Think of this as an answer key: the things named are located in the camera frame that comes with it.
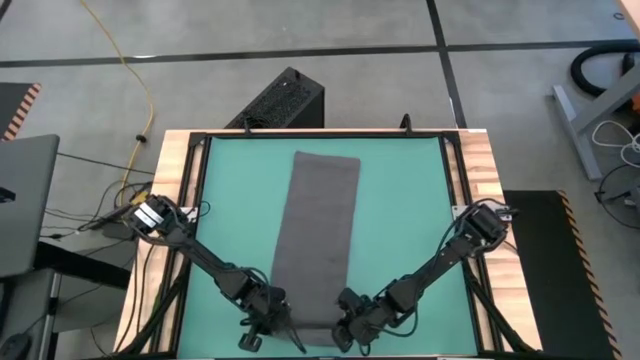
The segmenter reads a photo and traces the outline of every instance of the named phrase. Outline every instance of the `electrical cord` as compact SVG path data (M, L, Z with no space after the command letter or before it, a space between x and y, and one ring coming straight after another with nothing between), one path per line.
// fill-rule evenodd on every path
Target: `electrical cord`
M508 248L511 249L511 251L513 251L516 255L520 256L520 254L518 253L518 248L513 246L511 243L507 242L507 241L503 241L503 244L507 245Z
M56 208L45 208L45 210L48 211L48 213L60 213L64 216L69 216L69 217L75 217L78 219L81 219L83 217L92 217L93 215L91 214L72 214L72 213L68 213L66 211L62 211L60 209L56 209Z
M142 322L142 305L144 305L144 284L146 282L147 277L147 265L149 265L149 259L151 258L151 253L153 249L155 249L155 245L151 245L149 248L149 252L147 253L147 257L144 259L144 265L142 265L142 290L140 292L140 305L138 307L138 321L136 322L136 333L140 332L140 323Z
M131 341L131 343L129 343L129 345L127 345L121 351L118 351L119 355L136 354L144 348L149 337L151 337L156 327L162 321L165 313L173 303L175 297L186 288L189 264L190 261L188 259L185 259L185 261L182 262L182 266L180 267L178 276L176 276L176 278L173 280L173 283L169 287L169 291L167 291L166 295L159 300L158 306L154 308L142 331L136 334L135 338Z
M367 346L362 346L362 345L358 344L358 348L360 350L360 355L362 355L362 356L367 357L367 356L369 356L369 354L371 354L371 344L369 344Z
M131 202L136 196L138 196L138 194L145 190L145 189L150 189L151 185L153 184L153 182L151 181L147 181L147 182L143 182L143 183L132 183L132 184L127 184L126 186L120 188L120 190L118 190L118 192L116 193L115 197L113 198L113 208L117 209L118 208L118 197L124 193L127 189L129 188L133 188L134 193L133 195L131 195L131 197L129 198L129 202Z
M600 131L600 129L602 129L603 126L605 125L615 125L617 127L619 127L620 129L622 129L622 131L624 131L624 133L631 139L631 141L627 144L612 144L612 143L605 143L605 142L601 142L598 139L596 139L596 136L598 134L598 131ZM600 124L598 124L598 126L596 126L596 128L593 130L593 133L591 133L591 141L593 141L594 144L598 145L598 146L602 146L602 147L608 147L608 148L618 148L620 149L620 158L622 159L622 161L624 161L625 164L640 169L640 164L635 164L633 162L631 162L631 160L627 159L625 157L625 153L628 149L633 150L636 154L640 154L640 142L638 142L638 139L640 139L640 134L637 135L633 135L631 134L631 132L629 130L627 130L627 128L625 128L624 126L620 125L619 123L615 122L615 121L611 121L611 120L605 120L603 122L601 122Z
M126 166L120 166L120 165L115 165L115 164L111 164L111 163L104 162L104 161L88 159L88 158L85 158L85 157L82 157L82 156L70 155L70 154L65 154L65 153L61 153L61 152L58 152L58 155L63 156L63 157L68 157L70 159L76 159L76 160L80 160L80 161L85 161L85 162L96 164L96 165L104 165L104 166L107 166L107 167L112 167L114 169L129 170L131 172L137 172L137 173L140 173L140 174L155 175L155 173L151 172L151 171L128 168Z
M104 350L102 350L102 347L100 347L100 344L98 344L98 340L96 340L96 334L93 332L93 328L94 326L89 328L89 332L91 332L91 338L93 339L93 344L96 346L98 351L102 353L102 356L110 357L109 355L107 355L107 353Z
M113 243L113 244L110 244L110 245L107 245L107 246L103 246L103 247L98 248L98 249L96 249L96 250L90 251L90 252L88 252L88 253L84 254L83 256L91 256L91 255L93 255L93 254L95 254L95 253L97 253L97 252L100 252L100 251L102 251L102 250L110 249L110 248L112 248L112 247L118 246L118 245L122 244L122 243L123 243L123 242L125 242L125 241L127 241L127 240L120 240L120 241L118 241L118 242L116 242L116 243Z
M102 193L102 196L101 196L101 198L100 198L100 202L98 203L98 208L96 209L96 211L95 211L95 213L94 213L93 215L90 215L90 216L91 216L91 219L90 219L90 220L88 220L88 221L87 221L87 219L79 219L79 218L74 218L74 217L67 216L67 215L55 214L55 213L51 212L51 210L49 210L49 209L45 209L45 213L46 213L46 214L49 214L49 215L51 215L51 216L58 217L58 218L63 218L63 219L67 219L67 220L72 220L72 221L82 221L82 222L83 222L83 224L82 224L82 225L80 225L79 227L77 227L77 228L75 229L75 231L72 231L72 232L68 232L68 233L65 233L65 234L61 234L61 233L55 233L55 234L40 234L40 237L41 237L41 238L53 239L53 240L60 240L60 239L63 239L63 238L65 238L65 237L68 237L68 236L71 236L71 235L75 235L75 234L79 234L79 233L81 233L81 232L87 231L87 230L88 230L88 227L89 227L90 225L92 225L96 220L100 220L100 219L102 219L102 218L99 216L99 214L100 214L100 210L102 209L102 205L104 204L104 200L105 200L105 198L106 198L107 194L109 193L109 190L111 190L111 188L112 188L114 185L119 184L119 183L120 183L120 181L121 181L121 180L114 181L114 182L112 182L111 184L109 184L109 186L107 186L107 188L106 188L106 189L104 190L104 192Z
M289 337L289 339L291 339L293 345L295 345L301 353L306 354L307 349L304 347L302 340L300 340L298 331L296 331L296 327L295 325L293 325L293 321L291 321L291 317L287 318L287 326L291 330L290 332L287 331L287 336Z
M204 201L203 200L203 201L200 202L200 208L201 209L202 209L202 204L207 204L207 211L205 211L204 213L198 214L198 218L206 216L211 211L211 204L208 201Z
M624 222L624 221L622 221L622 220L618 219L618 217L617 217L617 216L615 216L615 215L611 212L611 210L609 210L609 209L607 208L607 206L605 205L605 203L604 203L604 202L602 201L602 199L601 199L602 195L605 193L605 192L603 191L603 189L604 189L604 184L605 184L605 182L607 181L607 179L608 179L611 175L613 175L615 172L619 171L620 169L624 169L624 168L626 168L626 167L628 167L628 165L627 165L627 164L619 165L619 166L617 166L617 167L615 167L615 168L611 169L611 170L610 170L610 171L609 171L605 176L603 176L603 177L602 177L602 180L600 180L600 185L598 186L598 192L596 193L596 198L598 199L598 203L600 204L600 206L602 206L602 208L603 208L603 209L604 209L604 211L609 215L609 217L611 217L613 220L615 220L618 224L620 224L620 225L622 225L622 226L624 226L624 227L628 227L628 228L630 228L630 229L640 230L640 226L632 225L632 224L626 223L626 222Z
M126 184L127 180L129 180L129 174L131 173L131 168L133 167L135 159L136 159L136 157L138 155L138 151L140 149L140 145L142 143L146 143L147 142L146 135L147 135L147 132L149 132L149 129L151 128L151 125L153 124L153 117L154 117L153 100L151 99L151 92L149 91L149 88L144 83L144 81L142 80L140 75L138 75L138 73L135 70L133 70L133 68L131 68L131 66L129 66L129 64L127 64L127 61L125 60L124 55L122 55L122 52L120 51L120 48L118 47L118 44L116 44L116 41L113 39L113 36L109 32L109 30L107 30L107 28L105 28L105 26L102 24L100 19L98 19L98 16L93 12L93 10L91 10L91 8L85 2L85 0L80 0L80 3L82 3L82 6L84 6L84 8L87 10L87 12L89 12L91 17L96 21L96 23L100 27L100 29L102 29L102 32L109 39L109 41L111 42L111 45L113 46L113 49L118 54L118 57L120 58L120 62L122 63L122 65L124 67L126 67L127 70L129 70L131 72L131 74L133 74L133 76L135 76L136 80L138 80L138 83L140 83L140 85L144 89L144 93L145 93L145 95L147 97L147 104L149 105L149 118L147 119L147 124L145 125L144 129L142 130L142 133L136 135L136 145L133 148L133 151L131 152L131 156L129 157L129 163L127 164L127 169L125 170L124 176L122 177L122 184L123 184L122 186L124 187L124 184ZM120 205L122 205L123 203L124 203L124 195L120 195Z
M58 230L76 230L76 228L73 228L71 226L41 226L41 229L58 229Z
M131 268L131 273L133 274L133 305L131 306L131 315L129 315L129 320L127 322L126 328L124 329L124 333L120 338L120 342L118 342L118 345L116 346L116 351L115 351L116 353L120 351L120 347L122 346L124 339L126 339L127 334L129 333L129 329L131 328L131 323L133 323L133 315L136 310L136 300L138 299L138 256L137 255L138 255L138 248L136 248L136 253L134 255L135 260L133 261L133 267Z

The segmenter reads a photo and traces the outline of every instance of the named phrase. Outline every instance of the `yellow and black hazard tape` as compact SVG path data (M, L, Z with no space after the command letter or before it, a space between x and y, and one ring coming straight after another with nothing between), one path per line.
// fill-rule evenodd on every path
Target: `yellow and black hazard tape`
M33 84L29 90L27 90L18 110L16 110L16 114L11 119L11 122L9 122L9 126L2 135L2 138L0 138L0 141L11 141L16 138L20 127L22 127L22 124L27 118L27 113L31 110L31 106L33 106L33 102L36 100L36 96L38 96L38 93L40 92L40 89L42 89L40 84Z
M573 210L571 210L571 205L569 204L569 199L567 198L567 193L559 190L558 195L562 199L562 204L564 205L564 210L567 214L567 220L569 220L569 224L571 225L571 230L573 231L573 237L576 241L576 245L578 246L578 253L582 258L582 265L584 266L584 270L587 274L587 279L589 280L589 285L591 286L591 292L593 292L593 297L596 301L596 305L598 306L598 312L600 313L600 317L602 318L602 324L604 325L604 329L609 336L609 344L611 344L611 351L613 352L613 358L616 360L622 359L622 353L620 352L620 347L618 346L618 340L613 333L613 327L611 326L611 320L609 319L609 313L604 306L604 301L602 300L602 295L600 294L600 288L596 283L596 277L591 270L591 263L589 262L589 256L587 255L587 250L584 247L584 243L582 241L582 237L580 235L580 231L578 230L578 226L576 224L576 219L573 215Z

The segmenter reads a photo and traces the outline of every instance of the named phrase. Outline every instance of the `wooden table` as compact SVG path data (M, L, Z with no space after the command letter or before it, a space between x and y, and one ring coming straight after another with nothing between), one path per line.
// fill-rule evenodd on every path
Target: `wooden table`
M618 0L618 5L636 36L640 37L640 2L637 0Z
M402 129L262 129L254 130L254 132L402 132ZM496 169L496 164L491 151L491 144L486 130L454 130L454 129L416 129L414 131L456 131L459 133L461 148L464 157L464 165L468 177L469 186L473 200L491 197L499 201L503 201L502 187ZM169 130L165 133L162 150L158 160L158 166L153 182L152 193L166 195L173 200L177 200L182 181L182 175L185 166L186 154L188 149L189 137L192 132L217 132L217 133L234 133L243 130ZM199 169L198 154L194 156L194 163L191 167L192 173L187 187L186 204L193 204L195 193L197 172ZM453 146L447 144L447 155L449 165L451 167L452 178L456 193L457 202L464 203L462 198L462 186L457 171L457 162L453 152ZM515 246L513 235L510 233L507 240ZM140 242L137 255L137 266L135 275L138 276L137 301L141 296L141 279L142 264L147 257L151 246L148 243ZM151 314L153 303L158 293L160 283L163 278L165 262L167 257L167 248L155 247L146 268L145 286L144 286L144 302L142 303L142 311L140 314L140 327L144 325ZM491 290L496 306L500 309L505 318L520 334L520 336L529 345L540 349L540 338L533 317L529 294L522 274L522 267L518 256L508 246L502 245L495 251L486 256L487 271L491 283ZM116 337L116 345L125 335L125 330L129 319L133 312L133 322L129 332L124 337L122 347L125 347L135 336L137 328L139 303L134 308L134 278L132 276L127 297L125 299L120 326ZM492 350L491 333L489 330L489 322L482 306L476 301L478 309L478 321L481 328L483 344L486 350ZM165 316L163 332L160 341L160 351L166 351L169 348L170 332L173 326L173 316L175 310L169 309Z

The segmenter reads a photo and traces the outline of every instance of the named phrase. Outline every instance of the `black rubber mat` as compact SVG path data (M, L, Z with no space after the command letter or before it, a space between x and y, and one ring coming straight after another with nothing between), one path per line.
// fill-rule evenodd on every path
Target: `black rubber mat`
M545 353L621 359L595 276L563 192L505 191Z
M15 138L39 91L39 84L0 82L0 139Z

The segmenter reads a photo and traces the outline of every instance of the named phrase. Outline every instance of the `gray cloth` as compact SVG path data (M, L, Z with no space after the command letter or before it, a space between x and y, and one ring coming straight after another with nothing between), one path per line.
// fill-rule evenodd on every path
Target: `gray cloth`
M271 279L303 343L334 346L347 283L360 159L296 152Z

